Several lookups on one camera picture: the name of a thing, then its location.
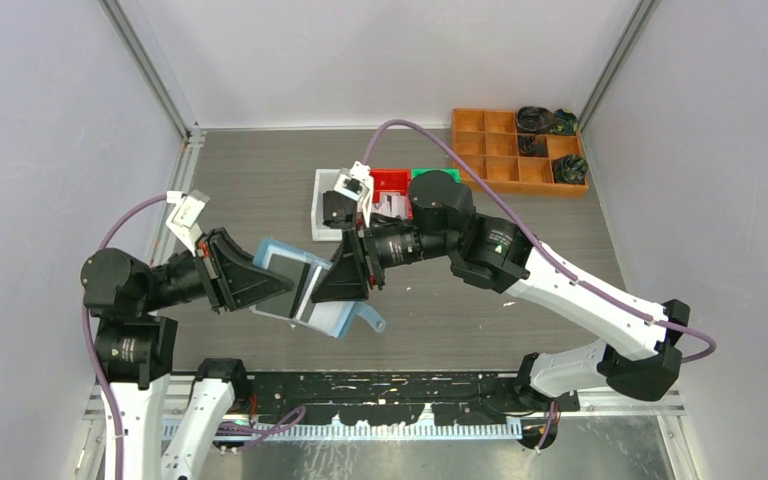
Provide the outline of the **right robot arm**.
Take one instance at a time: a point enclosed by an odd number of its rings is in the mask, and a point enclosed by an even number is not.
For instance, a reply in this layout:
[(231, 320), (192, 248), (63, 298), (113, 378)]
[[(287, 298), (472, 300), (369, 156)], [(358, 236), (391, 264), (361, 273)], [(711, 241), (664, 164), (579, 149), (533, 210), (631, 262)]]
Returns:
[(525, 409), (602, 386), (654, 402), (673, 387), (682, 365), (677, 343), (689, 320), (685, 303), (648, 302), (589, 275), (514, 223), (479, 213), (471, 190), (442, 171), (409, 183), (408, 219), (366, 214), (373, 185), (360, 171), (339, 174), (332, 192), (347, 201), (342, 240), (312, 291), (314, 302), (364, 301), (384, 286), (388, 269), (445, 257), (465, 284), (531, 301), (594, 335), (576, 349), (525, 356), (514, 386)]

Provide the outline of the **black card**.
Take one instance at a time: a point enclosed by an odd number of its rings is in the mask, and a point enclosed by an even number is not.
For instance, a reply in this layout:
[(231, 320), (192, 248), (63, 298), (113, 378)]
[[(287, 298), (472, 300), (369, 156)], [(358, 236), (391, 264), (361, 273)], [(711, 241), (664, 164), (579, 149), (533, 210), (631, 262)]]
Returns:
[(300, 308), (303, 290), (310, 274), (310, 264), (298, 258), (272, 255), (266, 266), (270, 272), (288, 280), (289, 285), (280, 294), (254, 305), (252, 310), (284, 319), (295, 317)]

